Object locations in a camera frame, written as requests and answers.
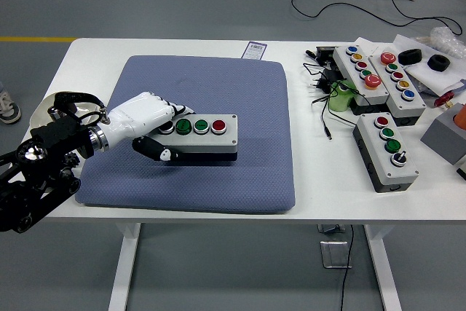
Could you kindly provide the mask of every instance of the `sticker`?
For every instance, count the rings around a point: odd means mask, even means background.
[[[246,50],[242,54],[241,58],[247,58],[250,60],[260,60],[267,47],[267,44],[249,42]]]

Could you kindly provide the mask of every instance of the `black ring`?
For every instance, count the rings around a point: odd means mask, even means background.
[[[422,60],[422,51],[420,49],[411,49],[400,52],[398,55],[398,62],[405,65],[414,65]]]
[[[443,72],[450,66],[450,60],[443,55],[433,55],[427,65],[434,71]]]

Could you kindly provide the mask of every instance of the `metal bracket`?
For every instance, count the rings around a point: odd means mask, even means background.
[[[343,233],[345,231],[344,225],[330,224],[330,225],[317,225],[320,233]]]
[[[351,269],[351,261],[348,263],[348,242],[320,242],[322,263],[326,269]]]

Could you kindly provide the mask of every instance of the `white table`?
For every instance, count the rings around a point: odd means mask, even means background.
[[[53,79],[46,96],[58,91],[88,92],[108,103],[127,59],[133,55],[179,55],[240,58],[246,41],[200,41],[159,39],[78,39],[73,42]],[[116,271],[110,310],[124,310],[137,248],[140,223],[208,220],[283,221],[309,224],[365,224],[382,299],[386,310],[401,310],[383,236],[390,225],[406,223],[466,222],[466,183],[456,168],[425,146],[420,138],[442,109],[427,109],[417,124],[403,127],[403,139],[419,170],[419,177],[405,192],[378,194],[374,191],[352,127],[328,116],[325,118],[333,140],[323,132],[322,104],[311,106],[322,96],[310,87],[312,78],[302,66],[312,62],[305,50],[343,43],[262,42],[267,49],[262,60],[283,65],[288,83],[291,121],[293,174],[296,205],[277,215],[185,213],[168,210],[93,208],[74,198],[51,212],[46,220],[112,221],[125,238]],[[360,43],[365,54],[383,50],[386,44]],[[350,111],[344,117],[356,122]]]

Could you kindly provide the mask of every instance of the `push button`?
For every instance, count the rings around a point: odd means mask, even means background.
[[[189,120],[183,118],[176,122],[175,129],[180,135],[188,135],[192,130],[192,125]]]
[[[361,71],[361,73],[359,73],[359,77],[364,80],[369,74],[372,74],[371,71],[369,71],[368,69],[365,69],[363,71]]]
[[[406,89],[409,88],[409,83],[406,81],[406,80],[400,80],[397,84],[396,84],[396,88],[400,91],[404,91]]]
[[[357,47],[348,47],[348,48],[347,48],[347,54],[348,54],[349,56],[351,56],[352,54],[355,54],[356,52],[358,52]]]
[[[365,77],[364,82],[368,89],[374,90],[382,83],[382,80],[376,74],[369,74]]]
[[[209,131],[209,123],[207,120],[198,119],[194,123],[194,132],[196,134],[204,135]]]
[[[404,100],[404,101],[408,101],[408,102],[411,102],[412,100],[414,100],[414,92],[410,91],[410,90],[405,90],[401,93],[401,98]]]
[[[396,153],[400,151],[401,148],[401,143],[398,140],[395,140],[394,138],[391,138],[387,143],[385,144],[385,151],[388,153]]]
[[[383,52],[380,55],[380,61],[384,65],[389,65],[389,64],[394,63],[396,61],[396,56],[393,55],[391,52]]]
[[[221,135],[226,132],[226,124],[223,120],[217,119],[212,123],[212,133]]]
[[[357,63],[363,59],[363,56],[361,54],[353,54],[351,55],[351,62]]]
[[[356,63],[356,69],[358,71],[363,71],[367,68],[367,63],[364,62],[364,61],[359,61],[358,63]]]
[[[387,71],[388,73],[393,73],[397,69],[398,69],[398,66],[395,65],[394,63],[389,63],[387,67],[385,67],[385,71]]]
[[[396,82],[399,82],[400,80],[402,80],[404,78],[404,75],[403,75],[403,73],[396,71],[396,72],[392,73],[390,78],[392,79],[392,81],[394,81],[396,83]]]
[[[391,130],[389,127],[384,127],[382,130],[380,130],[379,134],[382,140],[390,140],[395,135],[393,130]]]
[[[377,117],[377,119],[374,120],[374,125],[378,127],[379,129],[382,129],[388,126],[388,119],[385,117]]]

